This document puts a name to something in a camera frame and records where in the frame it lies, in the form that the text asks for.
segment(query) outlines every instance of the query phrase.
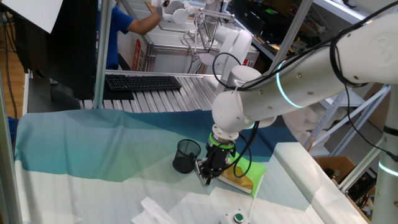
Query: keyboard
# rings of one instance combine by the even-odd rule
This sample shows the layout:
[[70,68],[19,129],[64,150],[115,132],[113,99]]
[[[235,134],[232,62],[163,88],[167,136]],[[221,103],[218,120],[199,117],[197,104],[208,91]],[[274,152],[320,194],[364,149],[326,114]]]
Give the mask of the keyboard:
[[105,75],[106,82],[113,91],[119,90],[179,90],[181,84],[173,76],[128,77],[125,75]]

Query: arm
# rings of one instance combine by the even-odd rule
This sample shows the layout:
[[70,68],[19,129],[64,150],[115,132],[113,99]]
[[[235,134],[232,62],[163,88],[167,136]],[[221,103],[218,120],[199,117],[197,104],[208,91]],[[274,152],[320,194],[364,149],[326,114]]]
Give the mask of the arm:
[[127,28],[128,31],[135,32],[139,35],[145,35],[149,31],[151,31],[155,26],[157,26],[160,22],[160,16],[158,13],[153,13],[151,16],[143,19],[143,20],[134,20],[131,22],[129,27]]

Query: blue shirt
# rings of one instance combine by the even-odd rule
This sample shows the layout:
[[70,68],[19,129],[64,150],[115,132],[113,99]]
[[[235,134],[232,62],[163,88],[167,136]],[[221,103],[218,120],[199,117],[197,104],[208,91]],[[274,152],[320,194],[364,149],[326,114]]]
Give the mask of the blue shirt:
[[[115,6],[112,9],[111,16],[111,29],[109,32],[109,44],[108,44],[108,57],[106,59],[106,69],[117,70],[119,68],[118,60],[118,31],[123,34],[127,34],[127,28],[134,20],[131,16],[126,15],[120,9]],[[100,29],[101,12],[98,12],[97,18],[97,30]]]

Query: black monitor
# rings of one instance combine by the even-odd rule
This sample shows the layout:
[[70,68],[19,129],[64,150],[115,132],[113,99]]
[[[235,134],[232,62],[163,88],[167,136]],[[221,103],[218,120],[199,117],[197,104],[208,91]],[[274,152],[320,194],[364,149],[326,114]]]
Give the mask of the black monitor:
[[[39,98],[38,101],[29,98],[29,104],[35,103],[37,108],[51,101],[53,108],[39,109],[40,112],[73,110],[80,107],[76,98],[92,99],[98,0],[63,0],[51,34],[12,13],[19,60],[25,71],[33,73],[29,93]],[[59,84],[50,85],[50,78]]]

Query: black mesh pen holder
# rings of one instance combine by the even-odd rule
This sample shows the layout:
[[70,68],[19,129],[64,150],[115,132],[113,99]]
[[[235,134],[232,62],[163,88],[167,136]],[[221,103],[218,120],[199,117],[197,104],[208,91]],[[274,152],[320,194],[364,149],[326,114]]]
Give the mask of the black mesh pen holder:
[[200,146],[195,141],[189,139],[179,141],[173,160],[174,169],[182,174],[189,174],[192,172],[200,152]]

